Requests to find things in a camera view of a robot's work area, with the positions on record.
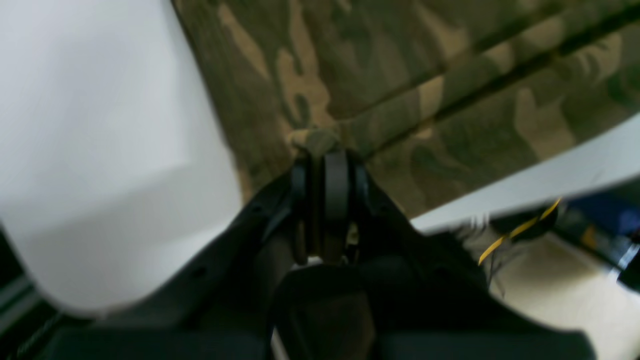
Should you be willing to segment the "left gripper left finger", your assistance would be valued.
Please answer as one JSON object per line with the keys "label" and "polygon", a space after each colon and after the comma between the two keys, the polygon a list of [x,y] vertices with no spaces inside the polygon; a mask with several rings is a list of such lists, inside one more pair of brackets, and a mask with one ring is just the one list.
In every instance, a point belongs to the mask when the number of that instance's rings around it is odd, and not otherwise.
{"label": "left gripper left finger", "polygon": [[252,198],[159,289],[90,326],[58,332],[48,360],[268,360],[274,292],[307,263],[318,176],[311,160]]}

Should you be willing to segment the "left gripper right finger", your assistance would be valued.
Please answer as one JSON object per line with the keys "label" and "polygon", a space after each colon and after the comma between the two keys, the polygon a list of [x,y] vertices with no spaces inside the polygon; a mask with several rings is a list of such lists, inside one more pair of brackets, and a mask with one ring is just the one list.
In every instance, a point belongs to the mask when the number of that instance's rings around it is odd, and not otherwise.
{"label": "left gripper right finger", "polygon": [[321,162],[321,257],[363,283],[377,360],[593,360],[585,333],[496,300],[452,234],[422,235],[346,151]]}

